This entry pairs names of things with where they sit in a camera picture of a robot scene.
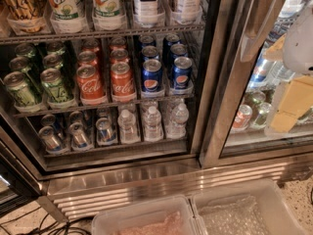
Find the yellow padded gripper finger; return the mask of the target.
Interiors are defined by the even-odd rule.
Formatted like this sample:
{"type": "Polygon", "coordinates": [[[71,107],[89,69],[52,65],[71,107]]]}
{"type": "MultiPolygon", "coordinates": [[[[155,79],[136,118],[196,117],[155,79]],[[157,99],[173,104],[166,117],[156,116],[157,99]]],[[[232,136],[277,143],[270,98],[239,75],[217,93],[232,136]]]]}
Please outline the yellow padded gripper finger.
{"type": "Polygon", "coordinates": [[[281,82],[273,97],[274,114],[269,126],[278,133],[288,133],[313,106],[313,77],[302,75],[289,82],[281,82]]]}

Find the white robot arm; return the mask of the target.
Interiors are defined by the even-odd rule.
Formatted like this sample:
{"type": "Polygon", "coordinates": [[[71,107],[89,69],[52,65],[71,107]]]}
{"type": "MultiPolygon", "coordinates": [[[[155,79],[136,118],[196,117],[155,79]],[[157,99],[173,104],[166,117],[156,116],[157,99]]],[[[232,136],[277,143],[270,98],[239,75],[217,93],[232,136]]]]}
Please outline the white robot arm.
{"type": "Polygon", "coordinates": [[[313,7],[308,5],[289,29],[283,46],[283,63],[295,73],[274,93],[267,127],[288,133],[313,106],[313,7]]]}

